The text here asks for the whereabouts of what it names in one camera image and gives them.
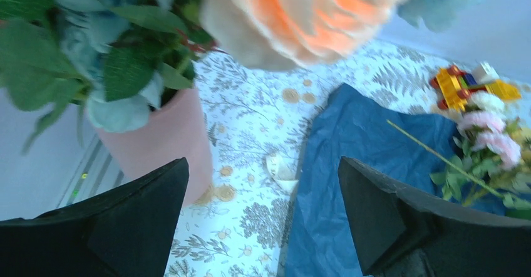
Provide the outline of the blue paper bouquet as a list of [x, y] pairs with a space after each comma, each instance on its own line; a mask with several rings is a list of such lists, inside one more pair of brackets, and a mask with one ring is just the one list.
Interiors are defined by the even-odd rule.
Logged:
[[[455, 150], [454, 122], [381, 107], [343, 84], [314, 119], [289, 236], [287, 276], [371, 276], [361, 271], [338, 177], [343, 157], [442, 199], [430, 179]], [[502, 203], [470, 209], [505, 216]]]

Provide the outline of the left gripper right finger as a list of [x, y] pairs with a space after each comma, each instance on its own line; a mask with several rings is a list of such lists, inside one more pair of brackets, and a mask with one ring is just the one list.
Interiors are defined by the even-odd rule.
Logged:
[[529, 276], [530, 221], [463, 207], [343, 157], [338, 177], [361, 271]]

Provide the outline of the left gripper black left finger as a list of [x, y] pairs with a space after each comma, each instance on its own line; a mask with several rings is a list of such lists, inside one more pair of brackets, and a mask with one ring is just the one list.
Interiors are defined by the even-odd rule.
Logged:
[[1, 222], [2, 276], [163, 276], [186, 159], [33, 219]]

